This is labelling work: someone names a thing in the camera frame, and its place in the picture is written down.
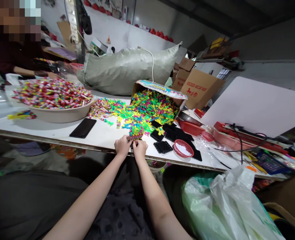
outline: white powder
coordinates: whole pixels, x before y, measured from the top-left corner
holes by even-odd
[[[177,149],[183,153],[186,156],[191,156],[192,154],[190,152],[187,151],[185,146],[179,145],[178,143],[175,144],[175,146],[177,147]]]

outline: forearm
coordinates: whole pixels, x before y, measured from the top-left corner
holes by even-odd
[[[116,155],[44,239],[83,239],[99,212],[126,156]]]
[[[14,73],[17,73],[23,76],[31,76],[31,77],[34,76],[34,71],[16,67],[16,66],[14,67],[13,71]]]
[[[156,236],[159,240],[191,240],[177,220],[145,159],[138,162],[145,200]]]
[[[157,224],[162,217],[173,211],[145,159],[137,162],[149,213],[152,222]]]

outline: white cable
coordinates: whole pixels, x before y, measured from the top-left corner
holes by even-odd
[[[146,52],[148,52],[150,55],[152,55],[152,60],[153,60],[153,66],[152,66],[152,81],[154,82],[154,75],[153,75],[153,70],[154,70],[154,57],[153,57],[153,54],[149,51],[149,50],[146,50],[145,48],[141,48],[143,50],[145,50]]]
[[[91,47],[90,45],[88,45],[90,48],[92,48],[93,50],[94,50],[94,52],[100,57],[100,55],[95,51],[95,49],[93,48],[93,47]]]

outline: large white sack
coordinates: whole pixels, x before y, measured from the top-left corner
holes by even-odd
[[[154,81],[165,84],[174,68],[179,45],[153,53]],[[123,49],[97,57],[87,54],[77,78],[86,86],[112,95],[131,95],[134,82],[152,79],[152,55],[144,49]]]

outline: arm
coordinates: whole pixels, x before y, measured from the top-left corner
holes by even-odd
[[[34,76],[35,74],[32,70],[27,70],[16,66],[13,68],[13,72],[23,76]]]
[[[116,140],[114,145],[117,155],[112,162],[78,197],[43,239],[84,239],[128,154],[131,142],[128,143],[126,136],[123,136],[120,140]]]
[[[135,160],[140,171],[144,195],[159,240],[190,240],[191,237],[175,217],[170,204],[156,182],[145,160],[148,145],[143,141],[133,144]]]

